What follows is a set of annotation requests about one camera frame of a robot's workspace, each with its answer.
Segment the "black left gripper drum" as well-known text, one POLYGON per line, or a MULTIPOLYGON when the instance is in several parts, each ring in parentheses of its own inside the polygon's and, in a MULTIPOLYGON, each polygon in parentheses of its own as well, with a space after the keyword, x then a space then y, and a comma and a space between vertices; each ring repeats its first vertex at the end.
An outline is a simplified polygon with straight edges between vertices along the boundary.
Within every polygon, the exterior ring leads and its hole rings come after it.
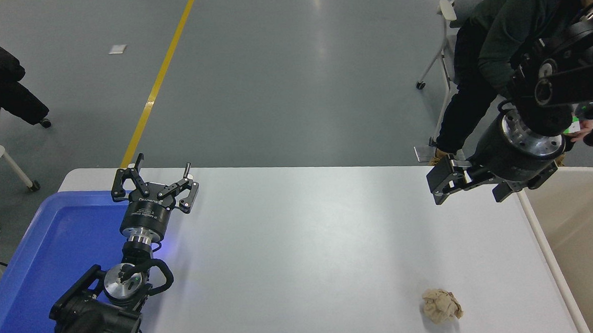
POLYGON ((169 224, 172 207, 176 204, 172 195, 158 199, 158 193, 166 185, 149 182, 148 196, 143 196, 138 188, 128 195, 129 205, 120 225, 120 233, 126 238, 148 231, 152 241, 162 241, 169 224))

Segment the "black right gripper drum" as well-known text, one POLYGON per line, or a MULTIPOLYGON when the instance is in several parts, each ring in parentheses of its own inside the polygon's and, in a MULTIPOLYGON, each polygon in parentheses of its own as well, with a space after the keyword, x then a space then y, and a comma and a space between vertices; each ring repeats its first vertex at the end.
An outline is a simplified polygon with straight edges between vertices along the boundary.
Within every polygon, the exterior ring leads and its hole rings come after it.
POLYGON ((501 180, 528 182, 554 163, 565 146, 563 136, 541 135, 518 114, 498 115, 470 159, 501 180))

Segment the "person's left hand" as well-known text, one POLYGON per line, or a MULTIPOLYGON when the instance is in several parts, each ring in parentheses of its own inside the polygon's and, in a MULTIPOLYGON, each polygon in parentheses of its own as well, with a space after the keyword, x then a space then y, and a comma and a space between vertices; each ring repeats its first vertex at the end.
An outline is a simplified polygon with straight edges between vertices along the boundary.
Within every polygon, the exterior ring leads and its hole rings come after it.
POLYGON ((593 119, 588 120, 579 120, 580 129, 574 133, 572 136, 572 143, 577 143, 577 141, 582 141, 584 138, 592 132, 593 130, 593 119))

